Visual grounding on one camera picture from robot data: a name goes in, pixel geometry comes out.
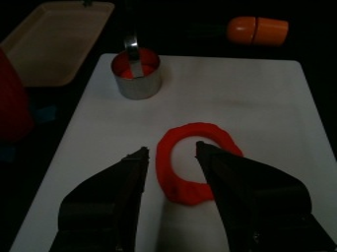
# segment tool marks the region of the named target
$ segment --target red play dough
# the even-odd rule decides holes
[[[212,188],[207,183],[188,181],[181,178],[172,166],[172,153],[177,143],[193,136],[201,136],[215,142],[229,152],[244,156],[227,131],[212,123],[191,123],[170,129],[157,146],[156,170],[164,193],[172,202],[195,206],[213,200]]]
[[[152,66],[146,66],[146,65],[142,65],[142,73],[144,73],[144,76],[148,76],[153,73],[156,69],[152,67]],[[133,79],[133,74],[132,74],[132,69],[126,69],[124,72],[122,72],[122,78],[126,78],[126,79]]]
[[[0,142],[18,142],[34,126],[26,89],[0,48]]]

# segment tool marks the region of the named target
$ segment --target red object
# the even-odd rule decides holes
[[[193,136],[207,137],[229,152],[244,156],[227,131],[215,124],[197,122],[170,129],[157,146],[156,170],[164,193],[172,202],[195,206],[213,200],[212,188],[207,183],[182,179],[172,166],[172,152],[177,143]]]
[[[34,129],[29,96],[0,47],[0,142],[18,142]]]
[[[281,46],[289,33],[289,22],[283,20],[237,17],[227,27],[227,37],[233,43]]]

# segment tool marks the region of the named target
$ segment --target black table surface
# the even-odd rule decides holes
[[[42,2],[2,2],[0,41]],[[124,0],[114,3],[117,9],[73,82],[61,88],[27,88],[35,107],[55,106],[57,114],[55,120],[37,125],[15,144],[14,161],[0,162],[0,251],[10,251],[100,57],[125,49],[126,3]],[[299,61],[336,156],[337,22],[332,4],[334,1],[296,0],[138,0],[136,26],[140,46],[152,48],[160,55]],[[285,44],[281,47],[236,45],[225,34],[191,37],[188,31],[193,24],[224,25],[225,30],[229,20],[239,16],[289,21]]]

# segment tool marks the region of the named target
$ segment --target orange object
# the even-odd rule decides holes
[[[289,22],[256,17],[237,17],[227,27],[229,41],[247,45],[281,46],[289,33]]]

